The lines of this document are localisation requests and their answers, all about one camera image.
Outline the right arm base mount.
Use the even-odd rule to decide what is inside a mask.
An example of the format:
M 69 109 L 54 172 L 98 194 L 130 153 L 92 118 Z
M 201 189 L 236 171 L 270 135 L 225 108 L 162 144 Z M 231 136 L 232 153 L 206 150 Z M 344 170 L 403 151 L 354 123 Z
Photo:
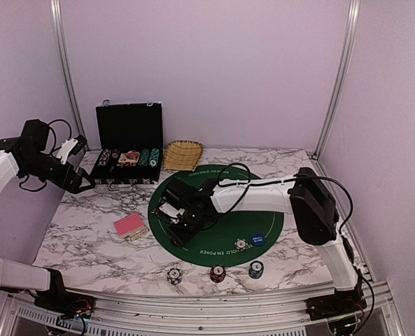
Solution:
M 312 297 L 306 301 L 306 313 L 312 321 L 358 312 L 367 307 L 364 295 L 355 291 L 335 291 L 331 295 Z

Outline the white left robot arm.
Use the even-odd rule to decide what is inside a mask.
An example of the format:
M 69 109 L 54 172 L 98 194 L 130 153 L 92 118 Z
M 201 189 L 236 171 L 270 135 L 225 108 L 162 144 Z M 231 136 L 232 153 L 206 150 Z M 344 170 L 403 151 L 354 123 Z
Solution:
M 31 119 L 19 136 L 0 139 L 0 290 L 44 292 L 45 301 L 64 312 L 72 301 L 61 273 L 34 266 L 34 254 L 59 191 L 77 195 L 95 182 L 70 161 L 81 154 L 86 138 L 70 132 L 58 140 L 59 122 Z

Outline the blue small blind button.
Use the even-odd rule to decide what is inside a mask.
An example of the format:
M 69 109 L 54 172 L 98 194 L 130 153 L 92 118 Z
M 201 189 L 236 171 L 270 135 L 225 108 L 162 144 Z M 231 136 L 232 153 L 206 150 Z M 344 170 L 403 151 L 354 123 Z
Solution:
M 253 246 L 264 246 L 266 243 L 266 238 L 263 234 L 256 233 L 251 236 L 251 244 Z

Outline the blue beige chip stack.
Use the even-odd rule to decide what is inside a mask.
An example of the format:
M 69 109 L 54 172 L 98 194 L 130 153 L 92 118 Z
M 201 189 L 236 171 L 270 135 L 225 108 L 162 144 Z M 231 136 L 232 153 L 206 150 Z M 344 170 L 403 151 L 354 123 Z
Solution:
M 167 272 L 167 281 L 174 286 L 180 284 L 182 282 L 182 271 L 177 267 L 172 267 Z

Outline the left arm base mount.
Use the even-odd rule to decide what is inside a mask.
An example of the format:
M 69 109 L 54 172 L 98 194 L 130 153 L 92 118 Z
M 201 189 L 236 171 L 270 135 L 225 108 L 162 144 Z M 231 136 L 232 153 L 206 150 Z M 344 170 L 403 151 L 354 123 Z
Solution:
M 77 293 L 65 293 L 63 296 L 37 293 L 34 304 L 37 307 L 60 313 L 65 318 L 74 316 L 86 318 L 92 314 L 95 298 Z

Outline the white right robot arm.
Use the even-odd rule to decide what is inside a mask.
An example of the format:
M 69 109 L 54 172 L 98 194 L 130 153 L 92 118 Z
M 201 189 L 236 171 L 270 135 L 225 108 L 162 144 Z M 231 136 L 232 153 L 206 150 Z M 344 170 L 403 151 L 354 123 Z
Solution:
M 164 187 L 154 214 L 168 226 L 170 240 L 185 246 L 209 222 L 235 211 L 273 212 L 294 217 L 300 239 L 320 253 L 337 293 L 330 308 L 338 314 L 357 302 L 360 273 L 353 249 L 343 235 L 328 178 L 302 167 L 292 176 L 270 179 L 228 179 L 219 174 L 194 187 L 172 178 Z

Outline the red playing card deck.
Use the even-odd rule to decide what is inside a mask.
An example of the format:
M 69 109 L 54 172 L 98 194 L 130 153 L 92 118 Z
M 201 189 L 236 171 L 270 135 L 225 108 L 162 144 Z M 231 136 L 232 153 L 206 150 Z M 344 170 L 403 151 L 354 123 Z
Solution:
M 114 227 L 118 235 L 125 239 L 139 239 L 148 233 L 148 228 L 138 213 L 117 220 L 114 222 Z

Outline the red black chip stack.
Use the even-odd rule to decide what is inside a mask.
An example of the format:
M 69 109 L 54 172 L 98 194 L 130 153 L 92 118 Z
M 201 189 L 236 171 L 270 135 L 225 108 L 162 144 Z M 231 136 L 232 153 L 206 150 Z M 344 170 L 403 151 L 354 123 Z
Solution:
M 226 275 L 225 267 L 223 265 L 214 265 L 210 271 L 210 279 L 214 283 L 220 283 L 224 280 Z

